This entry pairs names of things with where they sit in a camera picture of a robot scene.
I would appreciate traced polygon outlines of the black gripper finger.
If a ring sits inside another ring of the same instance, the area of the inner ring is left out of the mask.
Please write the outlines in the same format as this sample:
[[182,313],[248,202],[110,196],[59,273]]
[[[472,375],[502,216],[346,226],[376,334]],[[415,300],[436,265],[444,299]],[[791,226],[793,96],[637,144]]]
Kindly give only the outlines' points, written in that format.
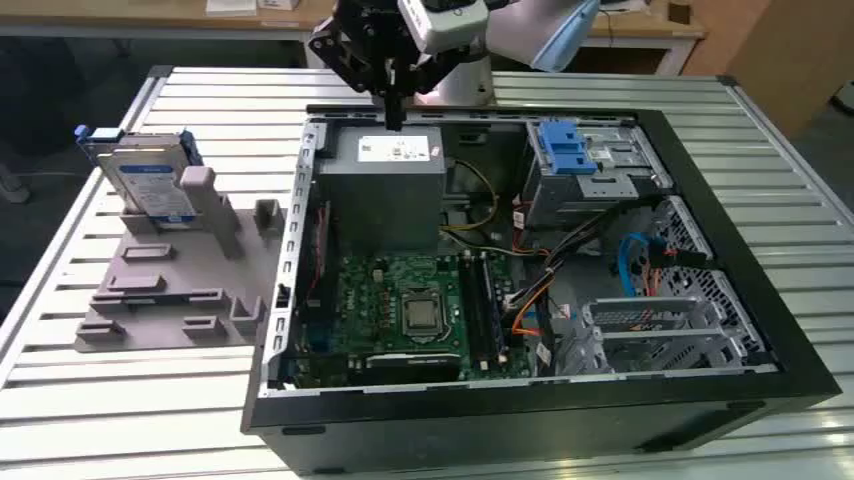
[[384,126],[395,131],[395,93],[390,82],[388,60],[362,60],[335,18],[327,18],[310,37],[310,50],[356,92],[368,92],[384,113]]
[[462,62],[462,49],[443,51],[420,60],[419,51],[408,49],[395,57],[395,130],[406,120],[406,104],[415,94],[428,93]]

